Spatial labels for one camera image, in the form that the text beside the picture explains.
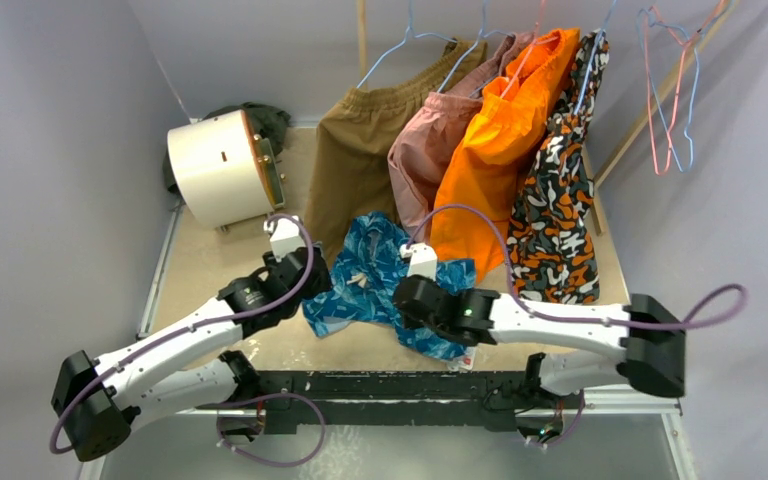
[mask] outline hanging clothes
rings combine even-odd
[[[463,139],[469,122],[484,103],[471,94],[489,80],[502,75],[531,42],[533,35],[506,36],[492,58],[463,78],[447,93],[431,92],[425,105],[408,122],[387,156],[390,181],[402,227],[413,234],[434,207],[437,189],[452,154]],[[418,241],[428,241],[423,227]]]
[[[506,98],[500,97],[507,86],[505,78],[484,87],[484,105],[455,149],[434,202],[435,208],[453,203],[472,206],[493,220],[503,236],[517,173],[533,161],[534,149],[546,133],[546,118],[566,87],[579,29],[554,30],[541,41],[547,43],[525,49],[507,66],[507,75],[513,77],[526,62],[519,77],[512,78]],[[474,259],[478,282],[507,254],[483,220],[461,209],[435,215],[431,246],[442,261]]]
[[[453,360],[468,354],[468,348],[444,340],[427,328],[409,330],[393,305],[393,293],[407,275],[409,265],[399,256],[408,234],[382,212],[352,221],[343,251],[331,268],[331,291],[303,301],[302,309],[317,337],[345,328],[350,321],[391,325],[399,343],[429,357]],[[456,293],[475,286],[472,260],[437,264],[437,283]]]
[[[593,239],[584,217],[593,205],[593,182],[581,157],[593,119],[596,93],[608,64],[609,44],[598,31],[581,41],[570,71],[572,80],[549,118],[549,135],[517,193],[511,214],[508,254],[514,285],[528,300],[591,303],[599,298]],[[588,85],[582,85],[593,49]],[[584,102],[574,113],[581,89]]]
[[[436,90],[472,42],[449,43],[443,56],[412,80],[392,88],[352,88],[319,122],[316,163],[305,227],[334,263],[352,219],[382,211],[396,221],[387,153],[408,121]],[[452,85],[484,62],[487,44],[473,50],[453,75]]]

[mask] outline camouflage fabric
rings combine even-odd
[[[591,303],[599,298],[593,240],[584,217],[593,205],[581,149],[593,118],[596,92],[608,63],[609,45],[598,31],[581,40],[564,90],[547,122],[547,137],[521,184],[508,228],[508,256],[519,295],[552,303]],[[596,48],[588,85],[582,85]],[[584,101],[574,114],[579,93]]]

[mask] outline brown pants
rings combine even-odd
[[[398,221],[387,154],[428,93],[437,90],[470,46],[450,43],[433,65],[396,87],[350,89],[319,122],[304,221],[313,240],[322,242],[329,266],[342,250],[353,218],[381,211]],[[486,56],[487,45],[482,42],[461,62],[447,86],[457,84]]]

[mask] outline beige tabletop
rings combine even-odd
[[[315,129],[290,129],[287,144],[279,157],[278,170],[285,173],[285,213],[301,216],[313,172]],[[228,226],[223,233],[204,228],[184,207],[171,245],[152,331],[187,316],[231,280],[248,276],[263,266],[261,256],[270,249],[263,233],[265,217]],[[599,264],[599,303],[626,303],[628,293],[610,232],[593,235]],[[479,285],[503,290],[503,267],[491,272]],[[258,332],[231,349],[245,352],[261,370],[445,370],[439,360],[425,357],[400,345],[392,328],[354,322],[345,330],[319,339],[313,334],[301,309],[276,328]],[[529,355],[559,351],[537,344],[481,345],[475,358],[476,370],[522,370]],[[215,358],[211,354],[196,364]]]

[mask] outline blue garment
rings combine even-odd
[[[467,347],[438,337],[427,328],[408,330],[393,305],[393,292],[408,273],[408,264],[399,256],[399,246],[408,234],[381,212],[352,220],[343,251],[331,269],[334,288],[302,302],[305,317],[317,337],[342,330],[351,321],[392,325],[399,343],[429,357],[452,360],[463,356]],[[349,284],[357,274],[366,276],[366,286]],[[455,293],[475,285],[472,259],[437,264],[437,283]]]

